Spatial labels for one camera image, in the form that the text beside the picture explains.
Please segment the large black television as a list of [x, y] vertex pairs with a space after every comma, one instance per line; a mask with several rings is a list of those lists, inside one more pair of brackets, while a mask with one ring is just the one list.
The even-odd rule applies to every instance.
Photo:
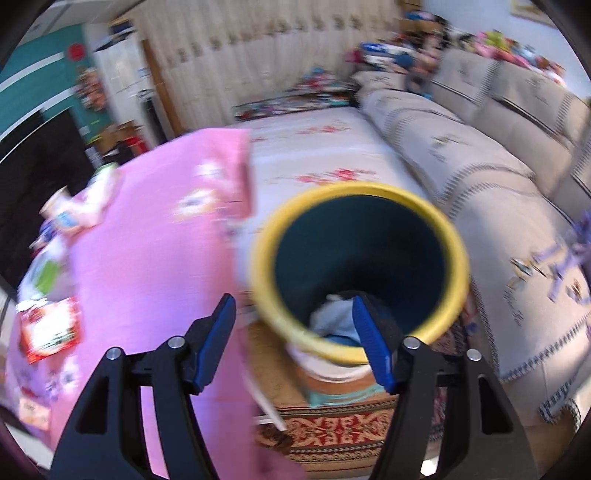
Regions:
[[94, 168], [72, 114], [64, 110], [27, 135], [1, 160], [1, 278], [16, 288], [30, 263], [40, 209], [59, 189], [85, 188]]

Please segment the white yogurt tub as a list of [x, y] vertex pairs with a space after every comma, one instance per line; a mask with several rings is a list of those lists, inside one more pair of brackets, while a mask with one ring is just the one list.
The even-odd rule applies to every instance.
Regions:
[[66, 187], [57, 190], [39, 213], [64, 235], [74, 235], [86, 227], [84, 204], [73, 198]]

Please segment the white bottle green base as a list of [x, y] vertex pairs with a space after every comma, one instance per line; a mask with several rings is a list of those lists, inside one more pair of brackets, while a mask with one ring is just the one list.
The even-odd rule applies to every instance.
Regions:
[[120, 165], [110, 162], [99, 167], [87, 186], [72, 198], [74, 213], [83, 228], [98, 225], [114, 200], [121, 183]]

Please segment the beige sofa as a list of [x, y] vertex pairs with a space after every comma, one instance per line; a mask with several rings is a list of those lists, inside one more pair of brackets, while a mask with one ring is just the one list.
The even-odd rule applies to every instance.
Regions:
[[360, 108], [459, 231], [470, 293], [463, 321], [526, 425], [590, 410], [590, 262], [555, 302], [535, 272], [515, 288], [512, 258], [550, 246], [590, 211], [590, 111], [517, 65], [448, 49], [425, 95], [360, 71]]

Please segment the pile of plush toys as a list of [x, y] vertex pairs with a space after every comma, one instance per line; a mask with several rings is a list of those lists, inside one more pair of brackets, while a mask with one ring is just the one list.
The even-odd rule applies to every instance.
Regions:
[[498, 30], [472, 34], [453, 29], [439, 15], [411, 10], [399, 21], [399, 30], [376, 42], [362, 42], [346, 60], [360, 68], [393, 73], [404, 89], [425, 94], [440, 68], [443, 52], [456, 48], [495, 61], [505, 61], [543, 76], [564, 87], [565, 69], [536, 50], [507, 38]]

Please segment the pink floral tablecloth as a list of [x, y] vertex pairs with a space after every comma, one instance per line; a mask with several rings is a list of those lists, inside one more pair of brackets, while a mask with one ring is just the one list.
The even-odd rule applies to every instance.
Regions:
[[[168, 142], [121, 168], [118, 192], [102, 221], [69, 250], [81, 341], [31, 366], [19, 350], [11, 372], [28, 399], [51, 366], [72, 365], [74, 379], [51, 404], [46, 435], [55, 450], [69, 416], [105, 352], [156, 349], [214, 311], [225, 293], [236, 298], [231, 224], [250, 211], [249, 133], [199, 130]], [[214, 379], [191, 399], [216, 479], [301, 479], [304, 469], [256, 443], [256, 405], [245, 385], [242, 333], [235, 318]], [[141, 390], [152, 479], [168, 476], [152, 391]]]

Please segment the artificial flower wall decoration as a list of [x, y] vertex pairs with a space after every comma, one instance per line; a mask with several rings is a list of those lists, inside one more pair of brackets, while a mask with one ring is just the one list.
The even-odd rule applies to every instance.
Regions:
[[85, 109], [95, 112], [106, 109], [107, 97], [96, 68], [78, 71], [74, 91]]

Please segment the yellow rim trash bin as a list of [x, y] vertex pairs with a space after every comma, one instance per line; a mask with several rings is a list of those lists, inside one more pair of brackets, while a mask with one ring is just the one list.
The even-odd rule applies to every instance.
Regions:
[[253, 241], [249, 295], [287, 354], [318, 386], [308, 402], [335, 406], [388, 388], [387, 367], [360, 347], [310, 330], [328, 295], [363, 297], [377, 317], [431, 344], [460, 315], [469, 290], [464, 243], [429, 201], [389, 185], [334, 183], [305, 191], [273, 212]]

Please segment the white floral bed cover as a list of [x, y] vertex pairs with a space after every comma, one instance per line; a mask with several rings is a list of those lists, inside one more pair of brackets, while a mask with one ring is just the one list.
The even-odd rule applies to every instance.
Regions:
[[253, 241], [267, 217], [301, 192], [329, 183], [384, 183], [426, 198], [394, 149], [358, 110], [301, 112], [239, 125], [250, 134], [252, 214], [236, 241], [236, 274], [249, 282]]

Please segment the purple bag with ribbons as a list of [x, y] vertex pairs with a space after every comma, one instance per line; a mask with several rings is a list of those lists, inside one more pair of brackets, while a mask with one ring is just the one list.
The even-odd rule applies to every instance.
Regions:
[[564, 283], [566, 274], [575, 267], [582, 267], [590, 262], [590, 211], [572, 223], [569, 229], [557, 236], [547, 248], [532, 252], [527, 258], [512, 258], [511, 265], [515, 277], [508, 283], [515, 288], [519, 282], [525, 282], [535, 272], [545, 278], [551, 278], [548, 292], [550, 301], [555, 302]]

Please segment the beige patterned curtain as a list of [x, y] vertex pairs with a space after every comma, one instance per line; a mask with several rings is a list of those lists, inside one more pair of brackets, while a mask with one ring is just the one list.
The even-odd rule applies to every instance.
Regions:
[[147, 43], [182, 129], [224, 126], [233, 107], [293, 87], [315, 67], [346, 78], [360, 43], [397, 30], [395, 1], [140, 1]]

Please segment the red patterned rug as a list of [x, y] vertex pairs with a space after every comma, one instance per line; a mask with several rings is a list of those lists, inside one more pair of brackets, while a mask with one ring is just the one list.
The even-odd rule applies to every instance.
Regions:
[[308, 386], [280, 337], [263, 322], [247, 328], [249, 366], [256, 384], [276, 407], [287, 429], [256, 428], [256, 442], [304, 466], [312, 477], [372, 467], [383, 447], [398, 398], [385, 392], [339, 406], [314, 406]]

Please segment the red snack wrapper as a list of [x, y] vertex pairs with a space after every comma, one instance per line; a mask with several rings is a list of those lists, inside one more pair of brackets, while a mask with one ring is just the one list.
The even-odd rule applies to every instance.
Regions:
[[26, 300], [16, 305], [19, 348], [33, 365], [81, 341], [81, 309], [75, 297]]

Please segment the low shelf with clutter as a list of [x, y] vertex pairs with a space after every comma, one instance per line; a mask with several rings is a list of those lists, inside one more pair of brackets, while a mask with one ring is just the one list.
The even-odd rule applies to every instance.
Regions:
[[312, 68], [293, 87], [276, 96], [240, 104], [232, 108], [235, 122], [283, 116], [290, 113], [348, 107], [354, 99], [358, 84], [341, 80], [331, 71]]

